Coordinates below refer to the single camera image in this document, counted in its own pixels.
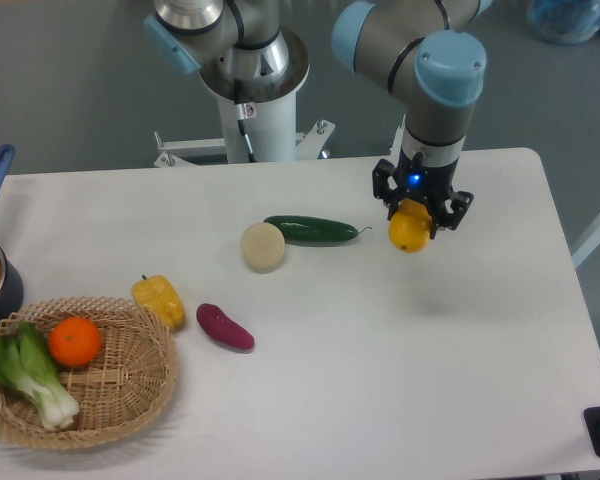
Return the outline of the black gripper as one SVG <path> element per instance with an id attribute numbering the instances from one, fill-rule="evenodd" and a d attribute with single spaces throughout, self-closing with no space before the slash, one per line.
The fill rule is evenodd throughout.
<path id="1" fill-rule="evenodd" d="M 380 159 L 372 170 L 373 196 L 387 208 L 387 220 L 397 212 L 400 202 L 411 199 L 431 212 L 430 238 L 440 230 L 455 231 L 470 209 L 474 195 L 455 191 L 453 177 L 459 161 L 446 165 L 427 165 L 428 158 L 418 152 L 409 158 L 401 153 L 398 166 Z"/>

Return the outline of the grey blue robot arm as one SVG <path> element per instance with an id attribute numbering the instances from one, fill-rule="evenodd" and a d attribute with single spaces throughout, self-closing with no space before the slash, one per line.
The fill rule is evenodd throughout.
<path id="1" fill-rule="evenodd" d="M 465 27 L 484 1 L 356 1 L 331 33 L 335 57 L 405 105 L 396 162 L 374 168 L 374 196 L 390 213 L 422 205 L 434 230 L 457 228 L 473 197 L 452 180 L 487 57 Z M 296 95 L 309 73 L 307 49 L 285 28 L 275 1 L 158 1 L 144 21 L 174 70 L 199 74 L 216 97 L 232 163 L 299 158 Z"/>

